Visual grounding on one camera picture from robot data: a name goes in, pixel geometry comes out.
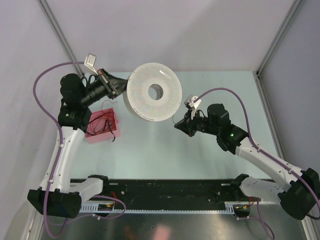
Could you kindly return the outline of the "pink plastic box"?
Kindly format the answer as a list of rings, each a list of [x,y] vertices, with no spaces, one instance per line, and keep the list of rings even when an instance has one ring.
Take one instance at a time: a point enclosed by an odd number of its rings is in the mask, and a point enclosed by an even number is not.
[[[85,139],[89,144],[110,140],[114,142],[120,137],[119,121],[113,107],[92,113]]]

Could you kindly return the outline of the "aluminium frame post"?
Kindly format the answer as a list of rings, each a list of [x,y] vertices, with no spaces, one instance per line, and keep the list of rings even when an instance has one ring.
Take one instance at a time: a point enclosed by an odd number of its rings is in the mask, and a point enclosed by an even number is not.
[[[293,23],[295,17],[297,16],[300,8],[304,4],[304,0],[294,0],[286,13],[284,20],[282,21],[279,29],[277,30],[267,52],[265,53],[261,63],[259,64],[257,70],[255,71],[257,76],[260,76],[266,66],[268,65],[269,61],[272,59],[274,53],[276,52],[277,48],[281,44],[283,38],[285,37],[287,31],[289,30],[291,24]]]
[[[76,57],[74,55],[74,52],[72,51],[72,48],[70,47],[55,15],[52,11],[49,3],[47,0],[37,0],[36,1],[42,10],[44,16],[47,19],[47,22],[49,23],[50,27],[52,28],[57,40],[59,41],[65,55],[67,56],[67,59],[70,62],[76,62]]]

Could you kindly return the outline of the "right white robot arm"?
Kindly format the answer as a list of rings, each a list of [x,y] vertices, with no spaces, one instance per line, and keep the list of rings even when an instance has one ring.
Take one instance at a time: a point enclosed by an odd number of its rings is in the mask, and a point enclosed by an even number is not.
[[[197,132],[214,135],[223,151],[247,160],[271,178],[267,181],[239,175],[234,183],[245,196],[278,204],[297,220],[303,220],[314,206],[320,205],[318,173],[311,168],[302,170],[254,143],[247,131],[231,123],[222,104],[211,104],[206,116],[188,109],[174,127],[189,137]]]

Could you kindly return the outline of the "right aluminium frame post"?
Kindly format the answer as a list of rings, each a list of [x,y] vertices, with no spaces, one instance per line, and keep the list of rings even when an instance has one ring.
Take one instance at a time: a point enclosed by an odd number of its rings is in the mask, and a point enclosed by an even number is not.
[[[304,4],[304,0],[294,0],[286,13],[284,20],[282,21],[279,29],[277,30],[267,52],[265,53],[261,63],[259,64],[257,70],[255,71],[257,76],[260,76],[266,66],[268,65],[269,61],[272,59],[274,53],[276,52],[277,48],[281,44],[283,38],[285,37],[287,31],[289,30],[291,24],[293,23],[295,17],[297,16],[300,8]]]

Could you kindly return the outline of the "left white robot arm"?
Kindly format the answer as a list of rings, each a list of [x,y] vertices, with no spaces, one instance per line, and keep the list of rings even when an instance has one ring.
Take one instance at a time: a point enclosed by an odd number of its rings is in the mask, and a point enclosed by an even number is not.
[[[57,125],[57,138],[47,172],[37,190],[31,189],[27,199],[46,219],[49,216],[74,219],[83,203],[106,198],[109,179],[103,175],[90,175],[85,181],[72,187],[71,167],[81,141],[93,122],[89,106],[103,97],[114,99],[120,93],[112,93],[117,87],[125,91],[127,81],[100,69],[100,79],[83,83],[75,73],[60,80],[62,95],[58,118],[49,117]]]

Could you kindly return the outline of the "left aluminium frame post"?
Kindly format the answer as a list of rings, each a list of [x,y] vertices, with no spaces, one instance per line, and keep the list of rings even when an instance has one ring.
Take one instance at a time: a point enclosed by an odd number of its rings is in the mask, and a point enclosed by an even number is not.
[[[70,47],[55,15],[52,11],[49,3],[47,0],[37,0],[36,1],[42,10],[44,16],[47,19],[47,22],[49,23],[50,27],[52,28],[57,40],[59,41],[65,55],[67,56],[67,59],[70,62],[76,62],[76,57],[74,55],[74,52],[72,51],[72,48]]]

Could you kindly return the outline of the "white plastic spool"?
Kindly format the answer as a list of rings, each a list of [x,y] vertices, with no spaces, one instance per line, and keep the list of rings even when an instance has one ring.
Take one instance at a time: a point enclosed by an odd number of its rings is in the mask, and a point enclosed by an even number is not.
[[[123,101],[135,117],[150,122],[171,118],[182,102],[182,86],[167,66],[150,62],[136,68],[128,77]]]

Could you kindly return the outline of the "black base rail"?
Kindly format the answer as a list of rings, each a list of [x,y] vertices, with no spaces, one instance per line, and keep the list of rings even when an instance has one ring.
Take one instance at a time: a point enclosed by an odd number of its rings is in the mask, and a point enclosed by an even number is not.
[[[116,197],[128,211],[213,211],[225,209],[226,202],[252,205],[258,199],[243,194],[233,179],[109,179],[103,196]]]

